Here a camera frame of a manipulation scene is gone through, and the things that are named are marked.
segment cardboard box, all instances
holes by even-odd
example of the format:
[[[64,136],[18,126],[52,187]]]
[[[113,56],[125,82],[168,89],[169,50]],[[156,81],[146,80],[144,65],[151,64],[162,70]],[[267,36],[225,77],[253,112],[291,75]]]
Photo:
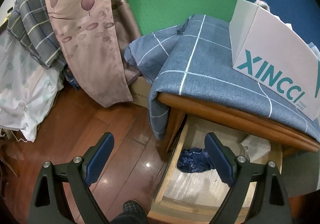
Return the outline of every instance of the cardboard box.
[[[272,89],[311,120],[319,116],[320,62],[293,30],[262,7],[238,0],[229,31],[235,70]]]
[[[129,90],[133,97],[134,104],[148,108],[148,97],[151,90],[151,85],[140,76],[129,86]]]

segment brown cardboard box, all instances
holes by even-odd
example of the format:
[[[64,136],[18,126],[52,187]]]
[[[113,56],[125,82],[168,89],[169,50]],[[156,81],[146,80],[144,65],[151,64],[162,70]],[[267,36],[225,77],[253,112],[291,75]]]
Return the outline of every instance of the brown cardboard box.
[[[151,85],[140,76],[129,86],[129,90],[133,97],[134,104],[148,108],[148,97],[151,90]]]

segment wooden furniture edge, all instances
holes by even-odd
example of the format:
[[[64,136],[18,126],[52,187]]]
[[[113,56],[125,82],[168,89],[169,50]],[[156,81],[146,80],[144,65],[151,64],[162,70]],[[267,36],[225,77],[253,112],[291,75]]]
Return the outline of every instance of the wooden furniture edge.
[[[148,218],[153,219],[153,220],[163,221],[166,223],[172,223],[172,224],[181,224],[181,223],[184,223],[184,224],[208,224],[209,223],[207,221],[195,221],[195,220],[180,219],[180,218],[172,217],[170,215],[165,215],[163,213],[159,213],[159,212],[156,212],[153,210],[149,211]]]
[[[168,166],[168,171],[166,172],[166,176],[160,186],[159,192],[155,198],[155,203],[160,203],[160,201],[162,200],[162,197],[164,195],[165,190],[167,189],[167,185],[171,179],[171,175],[173,173],[173,170],[175,169],[176,163],[178,161],[178,158],[180,156],[182,147],[183,147],[183,143],[185,141],[186,135],[188,132],[188,125],[186,124],[185,127],[183,127],[182,133],[180,135],[180,139],[177,143],[177,146],[175,148],[175,151],[173,152],[173,157],[172,160],[169,163]]]
[[[167,131],[165,133],[165,138],[164,138],[164,140],[169,141],[165,145],[166,147],[165,152],[170,151],[170,148],[174,142],[174,139],[180,129],[180,126],[185,116],[186,116],[186,113],[184,111],[177,108],[171,108],[171,111],[169,114]]]
[[[264,117],[175,94],[159,93],[157,99],[186,113],[290,147],[312,152],[317,152],[320,148],[320,144],[307,134]]]
[[[187,202],[182,202],[182,201],[175,201],[174,199],[163,197],[162,201],[160,202],[161,206],[178,210],[181,212],[189,212],[189,213],[194,213],[194,214],[199,214],[199,215],[208,215],[213,217],[219,207],[216,206],[205,206],[205,205],[198,205],[198,204],[191,204]],[[243,207],[241,208],[239,212],[239,216],[244,216],[246,217],[248,212],[249,212],[250,207]]]

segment white plastic bag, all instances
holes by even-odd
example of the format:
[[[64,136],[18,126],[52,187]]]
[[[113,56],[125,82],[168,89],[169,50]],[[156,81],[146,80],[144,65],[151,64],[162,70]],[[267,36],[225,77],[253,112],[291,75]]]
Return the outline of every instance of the white plastic bag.
[[[248,135],[242,142],[244,150],[246,151],[251,162],[268,154],[271,150],[269,140],[257,137],[255,135]]]
[[[44,69],[7,31],[0,35],[0,127],[21,130],[33,142],[62,88],[57,70]]]

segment white patterned bag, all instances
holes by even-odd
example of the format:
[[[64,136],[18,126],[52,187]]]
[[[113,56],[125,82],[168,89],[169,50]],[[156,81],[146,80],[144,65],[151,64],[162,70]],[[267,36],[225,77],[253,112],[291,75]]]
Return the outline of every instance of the white patterned bag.
[[[33,142],[62,88],[57,70],[44,69],[7,31],[0,35],[0,127]]]

